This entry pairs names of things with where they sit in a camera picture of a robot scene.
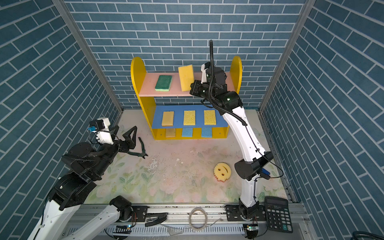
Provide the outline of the bright yellow sponge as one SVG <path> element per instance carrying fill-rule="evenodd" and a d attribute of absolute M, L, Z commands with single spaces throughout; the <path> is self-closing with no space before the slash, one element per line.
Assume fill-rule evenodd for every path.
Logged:
<path fill-rule="evenodd" d="M 184 126 L 196 125 L 196 111 L 193 111 L 193 110 L 184 111 L 183 125 Z"/>
<path fill-rule="evenodd" d="M 215 126 L 217 124 L 215 110 L 204 110 L 204 124 L 206 126 Z"/>

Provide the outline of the pale yellow orange-backed sponge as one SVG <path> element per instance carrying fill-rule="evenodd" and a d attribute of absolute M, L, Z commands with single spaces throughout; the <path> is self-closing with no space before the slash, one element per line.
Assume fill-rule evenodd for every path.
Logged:
<path fill-rule="evenodd" d="M 175 138 L 176 129 L 166 129 L 166 138 Z"/>

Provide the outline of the blue sponge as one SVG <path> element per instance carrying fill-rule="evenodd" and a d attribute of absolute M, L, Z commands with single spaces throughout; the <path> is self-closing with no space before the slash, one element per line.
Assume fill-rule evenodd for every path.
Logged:
<path fill-rule="evenodd" d="M 201 137 L 202 138 L 212 138 L 213 137 L 213 129 L 212 128 L 202 128 Z"/>
<path fill-rule="evenodd" d="M 183 138 L 192 138 L 193 137 L 193 128 L 183 128 L 182 129 Z"/>

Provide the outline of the green scouring pad sponge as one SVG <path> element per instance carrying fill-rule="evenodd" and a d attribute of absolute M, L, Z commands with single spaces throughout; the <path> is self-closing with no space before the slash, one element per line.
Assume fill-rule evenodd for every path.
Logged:
<path fill-rule="evenodd" d="M 155 85 L 155 91 L 157 92 L 168 92 L 171 88 L 173 76 L 171 75 L 160 75 Z"/>

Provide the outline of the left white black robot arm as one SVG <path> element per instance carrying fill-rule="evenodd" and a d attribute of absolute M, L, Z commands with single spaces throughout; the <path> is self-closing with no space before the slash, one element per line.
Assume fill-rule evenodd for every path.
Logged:
<path fill-rule="evenodd" d="M 102 179 L 107 168 L 113 163 L 118 153 L 133 155 L 136 147 L 137 127 L 132 127 L 124 133 L 123 140 L 118 139 L 118 127 L 111 131 L 91 126 L 89 130 L 95 134 L 106 134 L 111 137 L 102 143 L 102 149 L 97 151 L 90 143 L 82 142 L 74 145 L 62 161 L 70 170 L 53 186 L 47 195 L 43 213 L 37 225 L 32 230 L 30 240 L 58 240 L 62 237 L 64 228 L 74 213 L 84 204 L 88 195 Z M 68 236 L 69 240 L 92 240 L 100 232 L 115 222 L 128 223 L 129 227 L 137 223 L 137 214 L 132 203 L 122 196 L 113 198 L 110 203 L 93 219 Z"/>

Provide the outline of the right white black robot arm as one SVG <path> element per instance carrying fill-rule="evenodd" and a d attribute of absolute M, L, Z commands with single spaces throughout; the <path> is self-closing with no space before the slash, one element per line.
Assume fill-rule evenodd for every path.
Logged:
<path fill-rule="evenodd" d="M 236 173 L 242 179 L 239 211 L 246 220 L 254 218 L 259 210 L 258 181 L 271 178 L 264 167 L 271 163 L 273 154 L 262 147 L 252 131 L 238 93 L 228 91 L 226 73 L 211 63 L 203 64 L 201 71 L 202 79 L 191 84 L 190 94 L 202 98 L 202 103 L 208 101 L 208 107 L 218 110 L 233 131 L 243 154 L 243 159 L 235 163 Z"/>

